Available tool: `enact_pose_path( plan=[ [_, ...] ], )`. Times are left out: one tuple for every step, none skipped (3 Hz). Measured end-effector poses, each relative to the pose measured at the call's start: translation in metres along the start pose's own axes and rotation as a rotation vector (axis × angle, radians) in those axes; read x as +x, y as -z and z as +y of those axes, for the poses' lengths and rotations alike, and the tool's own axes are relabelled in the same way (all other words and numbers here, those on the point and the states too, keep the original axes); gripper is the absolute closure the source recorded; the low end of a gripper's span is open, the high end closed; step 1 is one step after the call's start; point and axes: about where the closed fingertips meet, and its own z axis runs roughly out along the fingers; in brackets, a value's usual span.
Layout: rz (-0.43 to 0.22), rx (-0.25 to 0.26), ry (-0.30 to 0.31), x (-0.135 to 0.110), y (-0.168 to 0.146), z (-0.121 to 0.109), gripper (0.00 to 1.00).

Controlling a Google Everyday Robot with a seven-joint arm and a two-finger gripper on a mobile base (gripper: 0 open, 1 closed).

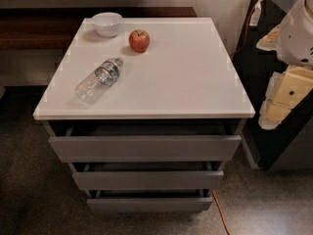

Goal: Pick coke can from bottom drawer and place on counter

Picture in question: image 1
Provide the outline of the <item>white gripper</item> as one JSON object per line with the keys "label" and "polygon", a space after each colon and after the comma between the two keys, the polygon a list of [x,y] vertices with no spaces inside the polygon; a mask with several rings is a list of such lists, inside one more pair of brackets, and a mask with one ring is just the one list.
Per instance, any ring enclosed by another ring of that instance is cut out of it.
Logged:
{"label": "white gripper", "polygon": [[259,111],[259,126],[272,130],[313,89],[313,0],[297,0],[280,25],[259,39],[256,47],[277,50],[278,59],[292,65],[283,73],[273,73]]}

